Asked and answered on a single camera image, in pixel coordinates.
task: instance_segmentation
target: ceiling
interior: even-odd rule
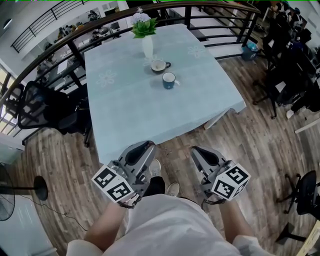
[[[13,19],[18,15],[30,2],[29,1],[0,1],[0,37],[4,33],[4,23],[8,19]]]

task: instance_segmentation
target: metal railing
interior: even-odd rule
[[[185,13],[184,16],[178,16],[178,17],[168,17],[168,13],[165,11],[166,9],[172,9],[172,8],[179,8],[179,7],[185,7]],[[214,15],[196,15],[192,16],[192,7],[196,7],[199,10],[201,10],[203,7],[208,7],[208,8],[222,8],[222,9],[237,9],[241,11],[242,16],[236,16],[236,15],[224,15],[223,12],[219,11],[216,12]],[[215,44],[209,44],[205,45],[205,47],[213,47],[213,46],[221,46],[221,45],[230,45],[230,44],[241,44],[241,45],[246,45],[248,40],[251,37],[251,33],[253,31],[254,25],[257,21],[258,14],[260,11],[253,6],[245,6],[245,5],[240,5],[240,4],[232,4],[232,3],[225,3],[225,2],[220,2],[220,1],[177,1],[177,2],[159,2],[159,3],[153,3],[153,4],[148,4],[142,6],[143,10],[145,12],[147,11],[153,11],[157,10],[159,12],[159,19],[157,22],[159,24],[163,24],[163,26],[173,24],[174,22],[183,22],[187,28],[190,31],[194,30],[206,30],[206,29],[229,29],[233,30],[232,34],[214,34],[214,35],[201,35],[198,36],[197,38],[200,41],[206,41],[208,39],[212,38],[228,38],[228,37],[235,37],[236,41],[235,42],[223,42],[223,43],[215,43]],[[80,48],[77,48],[76,45],[74,44],[74,40],[79,38],[82,35],[87,34],[88,32],[91,32],[95,29],[101,28],[101,26],[106,25],[106,24],[111,24],[113,22],[116,22],[120,19],[130,17],[133,14],[135,14],[137,11],[136,8],[130,8],[126,9],[111,15],[108,15],[104,18],[95,20],[93,22],[90,22],[86,24],[82,29],[76,30],[69,34],[68,36],[64,37],[61,41],[56,43],[55,45],[51,46],[48,48],[45,52],[43,52],[38,58],[36,58],[13,82],[12,86],[9,88],[9,90],[5,93],[5,95],[0,98],[0,106],[2,106],[6,102],[6,98],[10,96],[10,91],[12,88],[15,86],[18,86],[19,83],[23,81],[23,79],[34,69],[37,68],[39,64],[41,64],[43,61],[45,61],[49,56],[54,54],[57,50],[61,49],[62,47],[68,45],[68,47],[71,50],[71,53],[66,55],[63,59],[60,61],[56,62],[52,67],[48,68],[44,73],[41,74],[36,79],[37,83],[41,83],[42,77],[45,75],[49,74],[53,69],[57,68],[59,64],[63,63],[64,61],[73,58],[75,59],[76,62],[78,62],[78,65],[75,65],[75,67],[81,66],[84,70],[86,69],[85,67],[85,59],[83,57],[83,53],[91,48],[94,48],[98,45],[101,44],[101,42],[106,41],[110,38],[114,38],[116,40],[117,36],[129,32],[132,30],[132,27],[122,29],[120,31],[117,31],[112,34],[108,34],[102,38],[99,38],[98,40],[95,40],[93,42],[90,42],[88,44],[83,45]],[[194,27],[191,26],[192,20],[194,19],[216,19],[220,21],[221,25],[214,25],[214,26],[198,26]],[[233,21],[231,22],[232,25],[227,24],[226,22],[223,21]],[[72,81],[66,83],[62,87],[60,87],[57,91],[62,91],[65,88],[68,88],[71,85],[77,85],[78,87],[81,86],[79,80],[82,78],[85,78],[86,75],[82,75],[80,77],[75,77]],[[51,84],[43,84],[43,86],[48,87]]]
[[[37,18],[30,26],[28,26],[18,38],[11,44],[11,47],[19,53],[33,38],[35,38],[42,30],[55,22],[72,9],[82,6],[89,0],[68,1],[62,0],[54,7],[46,11]]]

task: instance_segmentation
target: light blue tablecloth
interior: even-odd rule
[[[153,59],[171,62],[166,71],[180,82],[170,90],[163,87],[162,74],[151,71],[141,39],[133,37],[85,53],[92,126],[103,164],[136,142],[162,143],[244,105],[219,63],[185,25],[160,27],[152,35]]]

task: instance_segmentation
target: white vase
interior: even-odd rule
[[[154,55],[154,44],[152,42],[151,35],[147,35],[144,38],[142,38],[142,50],[144,52],[144,55],[147,59],[152,60],[152,57]]]

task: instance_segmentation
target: cable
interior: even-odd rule
[[[13,204],[12,202],[10,202],[8,199],[6,199],[2,194],[0,194],[0,196],[1,196],[4,200],[6,200],[8,203],[10,203],[10,204],[12,204],[12,205],[14,206],[14,204]]]
[[[58,211],[50,208],[48,205],[46,205],[46,204],[44,204],[44,203],[43,203],[43,204],[42,204],[42,203],[37,203],[37,202],[33,201],[32,199],[30,199],[29,197],[26,197],[26,196],[24,196],[24,195],[22,195],[22,194],[18,194],[18,195],[19,195],[19,196],[22,196],[23,198],[29,199],[30,201],[32,201],[33,203],[35,203],[35,204],[38,205],[38,206],[45,206],[45,207],[47,207],[49,210],[51,210],[51,211],[53,211],[53,212],[55,212],[55,213],[57,213],[57,214],[63,215],[63,216],[65,216],[65,217],[67,217],[67,218],[70,218],[70,219],[74,219],[75,222],[76,222],[84,231],[88,231],[87,229],[85,229],[85,228],[77,221],[76,218],[68,216],[66,212],[65,212],[65,213],[58,212]]]

